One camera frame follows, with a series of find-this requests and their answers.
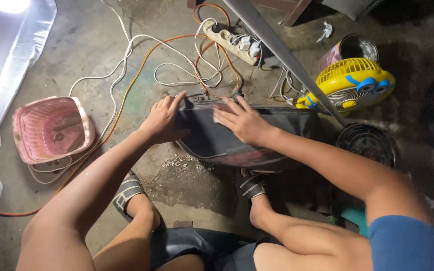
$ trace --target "pink can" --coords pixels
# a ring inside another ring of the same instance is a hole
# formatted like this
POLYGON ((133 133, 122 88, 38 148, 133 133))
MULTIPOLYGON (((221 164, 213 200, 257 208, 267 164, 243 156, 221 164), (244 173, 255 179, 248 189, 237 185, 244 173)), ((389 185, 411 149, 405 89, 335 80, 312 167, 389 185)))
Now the pink can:
POLYGON ((353 57, 362 57, 377 63, 379 55, 372 41, 357 34, 350 34, 319 59, 319 72, 324 71, 324 69, 338 61, 353 57))

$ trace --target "extension cord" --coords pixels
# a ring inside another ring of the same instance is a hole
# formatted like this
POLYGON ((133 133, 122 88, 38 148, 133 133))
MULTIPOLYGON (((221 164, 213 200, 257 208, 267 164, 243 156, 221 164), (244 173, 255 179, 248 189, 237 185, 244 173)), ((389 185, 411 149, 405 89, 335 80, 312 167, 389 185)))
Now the extension cord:
POLYGON ((224 48, 228 48, 228 50, 234 55, 238 56, 240 59, 247 62, 249 65, 255 65, 257 62, 257 57, 251 57, 249 54, 249 50, 241 51, 239 48, 239 43, 235 42, 231 44, 231 40, 235 37, 234 34, 229 31, 223 29, 219 33, 214 33, 212 31, 212 26, 215 22, 207 21, 203 24, 204 33, 211 39, 220 44, 224 48))

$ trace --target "yellow fan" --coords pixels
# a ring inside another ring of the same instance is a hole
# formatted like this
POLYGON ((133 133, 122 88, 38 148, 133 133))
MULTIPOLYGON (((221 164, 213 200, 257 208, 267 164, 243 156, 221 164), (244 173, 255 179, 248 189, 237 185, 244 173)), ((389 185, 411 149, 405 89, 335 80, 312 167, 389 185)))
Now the yellow fan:
MULTIPOLYGON (((381 102, 395 88, 395 77, 369 59, 348 58, 324 69, 316 83, 331 103, 344 112, 381 102)), ((296 107, 326 111, 311 93, 300 98, 296 107)))

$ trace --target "hand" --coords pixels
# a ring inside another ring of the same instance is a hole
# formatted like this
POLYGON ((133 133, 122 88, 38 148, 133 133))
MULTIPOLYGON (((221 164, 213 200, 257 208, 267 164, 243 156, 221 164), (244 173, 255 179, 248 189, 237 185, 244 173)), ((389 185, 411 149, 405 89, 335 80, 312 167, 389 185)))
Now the hand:
POLYGON ((138 129, 146 133, 153 144, 176 141, 190 134, 188 129, 176 131, 174 127, 175 114, 180 108, 180 102, 185 97, 185 93, 186 91, 182 91, 177 98, 166 96, 153 105, 147 119, 138 129))
POLYGON ((270 140, 270 135, 278 129, 265 121, 244 98, 237 96, 237 99, 244 109, 226 97, 222 100, 232 109, 233 113, 226 112, 224 108, 214 104, 214 118, 232 130, 242 142, 257 147, 265 147, 270 140))

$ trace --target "metal pole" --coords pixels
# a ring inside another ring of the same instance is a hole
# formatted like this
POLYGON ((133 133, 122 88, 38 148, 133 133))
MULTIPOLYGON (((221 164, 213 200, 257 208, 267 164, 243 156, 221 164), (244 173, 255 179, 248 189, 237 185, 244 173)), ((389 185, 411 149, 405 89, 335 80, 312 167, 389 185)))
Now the metal pole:
POLYGON ((274 55, 294 74, 295 77, 321 102, 335 119, 346 127, 348 122, 332 105, 328 97, 312 80, 301 63, 289 52, 286 45, 260 15, 249 0, 224 0, 224 2, 240 17, 241 20, 259 37, 274 55))

